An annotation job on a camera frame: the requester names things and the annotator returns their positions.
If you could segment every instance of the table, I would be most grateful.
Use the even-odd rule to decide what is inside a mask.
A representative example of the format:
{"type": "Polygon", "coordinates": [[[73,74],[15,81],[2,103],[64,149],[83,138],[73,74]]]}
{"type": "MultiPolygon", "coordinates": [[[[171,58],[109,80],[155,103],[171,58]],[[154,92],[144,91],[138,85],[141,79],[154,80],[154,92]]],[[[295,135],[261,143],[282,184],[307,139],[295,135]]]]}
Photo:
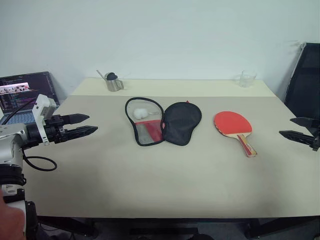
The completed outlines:
{"type": "MultiPolygon", "coordinates": [[[[66,125],[67,129],[92,125],[98,130],[26,151],[27,156],[49,157],[58,164],[53,172],[24,165],[26,198],[35,202],[38,215],[278,218],[320,214],[319,152],[278,133],[308,134],[289,121],[294,115],[262,81],[248,89],[232,81],[129,80],[124,85],[133,90],[108,92],[103,80],[86,79],[57,113],[90,116],[82,124],[66,125]],[[130,96],[151,94],[163,109],[186,100],[201,109],[202,120],[188,145],[162,142],[142,147],[135,142],[124,106],[130,96]],[[213,116],[227,110],[251,122],[253,133],[248,140],[256,157],[247,158],[238,141],[214,128],[213,116]]],[[[36,159],[33,162],[49,166],[36,159]]]]}

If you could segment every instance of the white ball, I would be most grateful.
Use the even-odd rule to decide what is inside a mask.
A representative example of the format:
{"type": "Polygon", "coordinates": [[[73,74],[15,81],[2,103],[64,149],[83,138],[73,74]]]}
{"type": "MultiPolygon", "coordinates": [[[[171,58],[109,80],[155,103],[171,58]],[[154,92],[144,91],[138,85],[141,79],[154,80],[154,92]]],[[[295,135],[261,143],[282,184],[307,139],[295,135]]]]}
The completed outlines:
{"type": "Polygon", "coordinates": [[[148,111],[145,108],[136,108],[133,111],[133,116],[135,119],[140,120],[140,119],[144,119],[146,117],[148,117],[148,111]]]}

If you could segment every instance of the stainless steel mug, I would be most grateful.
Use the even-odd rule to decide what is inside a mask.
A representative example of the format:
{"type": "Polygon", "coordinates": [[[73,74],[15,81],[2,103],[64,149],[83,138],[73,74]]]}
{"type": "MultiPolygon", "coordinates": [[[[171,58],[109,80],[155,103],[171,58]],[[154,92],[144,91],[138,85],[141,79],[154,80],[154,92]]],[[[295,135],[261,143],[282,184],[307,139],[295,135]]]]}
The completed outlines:
{"type": "Polygon", "coordinates": [[[120,89],[124,89],[124,83],[118,79],[118,76],[114,72],[106,73],[104,76],[97,70],[100,76],[105,80],[108,90],[116,92],[120,89]]]}

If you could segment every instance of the wooden handle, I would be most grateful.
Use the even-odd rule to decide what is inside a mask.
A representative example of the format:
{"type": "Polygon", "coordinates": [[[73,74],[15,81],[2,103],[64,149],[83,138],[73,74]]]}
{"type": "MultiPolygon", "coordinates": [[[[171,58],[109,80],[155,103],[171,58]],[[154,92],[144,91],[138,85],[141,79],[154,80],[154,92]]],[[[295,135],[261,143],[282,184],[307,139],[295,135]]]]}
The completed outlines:
{"type": "Polygon", "coordinates": [[[257,155],[256,150],[248,143],[248,140],[243,134],[237,135],[247,157],[254,157],[257,155]]]}

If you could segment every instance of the glass cup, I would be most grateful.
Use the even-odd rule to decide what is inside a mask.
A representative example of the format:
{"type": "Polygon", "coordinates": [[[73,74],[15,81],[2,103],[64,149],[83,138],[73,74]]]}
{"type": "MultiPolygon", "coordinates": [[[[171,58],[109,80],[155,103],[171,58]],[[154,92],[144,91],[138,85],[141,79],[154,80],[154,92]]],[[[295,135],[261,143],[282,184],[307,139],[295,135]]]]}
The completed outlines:
{"type": "Polygon", "coordinates": [[[239,86],[242,88],[248,88],[252,86],[256,76],[257,73],[255,71],[243,70],[240,76],[239,86]]]}

